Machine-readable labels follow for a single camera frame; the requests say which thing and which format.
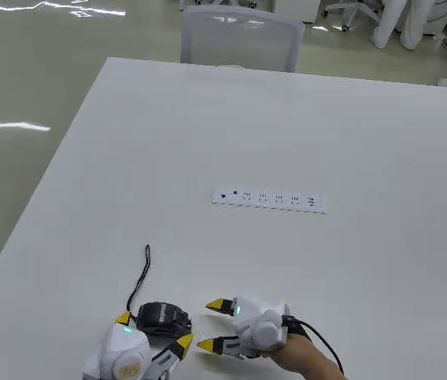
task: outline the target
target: metal leg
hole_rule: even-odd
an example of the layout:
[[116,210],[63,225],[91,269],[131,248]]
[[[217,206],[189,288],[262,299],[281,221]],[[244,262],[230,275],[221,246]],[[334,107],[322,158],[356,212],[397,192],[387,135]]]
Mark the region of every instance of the metal leg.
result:
[[358,12],[358,8],[359,8],[358,5],[354,7],[353,12],[351,12],[350,17],[348,17],[348,21],[344,22],[343,27],[344,26],[346,26],[348,28],[351,27],[351,24],[353,23],[353,19],[355,18],[355,15]]
[[377,14],[374,13],[374,11],[365,3],[361,2],[358,4],[358,8],[365,13],[367,16],[371,17],[375,22],[378,24],[380,23],[380,18]]
[[325,7],[325,10],[347,10],[358,6],[357,2],[343,2],[340,4],[331,4]]

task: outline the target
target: power strip switch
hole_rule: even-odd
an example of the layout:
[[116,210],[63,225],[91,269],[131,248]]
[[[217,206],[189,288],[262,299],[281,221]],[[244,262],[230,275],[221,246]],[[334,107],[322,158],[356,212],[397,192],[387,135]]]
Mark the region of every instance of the power strip switch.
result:
[[213,203],[321,214],[325,214],[327,210],[327,202],[324,196],[306,195],[289,190],[257,189],[227,184],[216,187],[213,194]]

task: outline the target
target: office chair base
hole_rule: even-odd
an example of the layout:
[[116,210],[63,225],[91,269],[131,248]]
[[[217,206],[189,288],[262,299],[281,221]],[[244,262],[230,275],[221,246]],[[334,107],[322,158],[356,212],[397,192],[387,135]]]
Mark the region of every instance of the office chair base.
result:
[[353,20],[355,19],[355,16],[357,15],[358,11],[363,12],[364,14],[369,16],[372,20],[375,20],[375,22],[377,22],[377,23],[380,22],[380,17],[377,15],[377,12],[362,1],[340,2],[339,4],[331,4],[329,6],[326,6],[324,9],[324,12],[323,12],[323,17],[326,17],[328,15],[328,13],[333,10],[344,11],[343,26],[341,27],[341,30],[343,32],[348,32],[348,30],[350,30],[351,24],[353,23]]
[[[217,6],[223,3],[224,0],[213,0],[211,5]],[[179,11],[184,10],[186,0],[180,0],[179,1]],[[194,1],[196,6],[201,6],[204,2],[203,0],[195,0]],[[229,3],[231,6],[239,6],[239,0],[229,0]],[[256,9],[258,6],[259,0],[251,0],[248,4],[248,7],[252,10]]]

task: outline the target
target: white table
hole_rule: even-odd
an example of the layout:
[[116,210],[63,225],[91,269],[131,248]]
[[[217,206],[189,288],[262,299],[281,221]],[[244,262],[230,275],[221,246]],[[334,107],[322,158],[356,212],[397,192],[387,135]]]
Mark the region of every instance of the white table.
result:
[[[328,213],[218,207],[217,184]],[[0,256],[0,379],[77,379],[140,303],[284,298],[359,380],[447,379],[447,89],[109,59]],[[176,379],[296,378],[192,347]]]

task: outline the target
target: black cable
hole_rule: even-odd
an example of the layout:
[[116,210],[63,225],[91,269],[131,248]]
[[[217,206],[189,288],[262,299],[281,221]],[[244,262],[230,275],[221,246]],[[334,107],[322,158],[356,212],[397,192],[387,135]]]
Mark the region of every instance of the black cable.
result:
[[[130,297],[128,297],[127,311],[130,311],[130,306],[131,306],[132,301],[134,300],[135,294],[137,293],[138,289],[141,287],[142,283],[144,282],[147,272],[150,270],[151,254],[150,254],[150,245],[149,244],[146,245],[146,248],[144,249],[144,255],[146,256],[146,263],[144,264],[144,268],[142,268],[141,276],[138,278],[137,283],[135,284],[135,289],[131,292]],[[137,323],[133,314],[131,314],[131,319],[135,323]]]
[[335,361],[337,362],[337,367],[339,367],[339,370],[341,371],[342,374],[344,374],[344,370],[343,370],[343,365],[341,364],[341,360],[339,360],[339,357],[337,356],[337,354],[335,353],[334,349],[331,347],[331,345],[325,340],[325,338],[323,338],[321,336],[321,334],[319,332],[316,331],[316,329],[314,327],[312,327],[309,323],[306,323],[304,321],[300,321],[297,318],[292,317],[291,319],[289,318],[289,321],[292,321],[294,323],[300,323],[301,325],[304,325],[305,327],[307,327],[308,329],[310,329],[316,336],[318,336],[318,339],[320,339],[322,341],[323,344],[325,344],[325,347],[328,348],[328,350],[331,352],[332,356],[334,356]]
[[446,10],[446,12],[443,13],[441,16],[437,16],[437,17],[435,17],[435,18],[431,18],[430,20],[427,20],[427,22],[434,22],[434,21],[437,21],[437,20],[439,20],[439,19],[442,19],[443,17],[446,17],[446,16],[447,16],[447,10]]

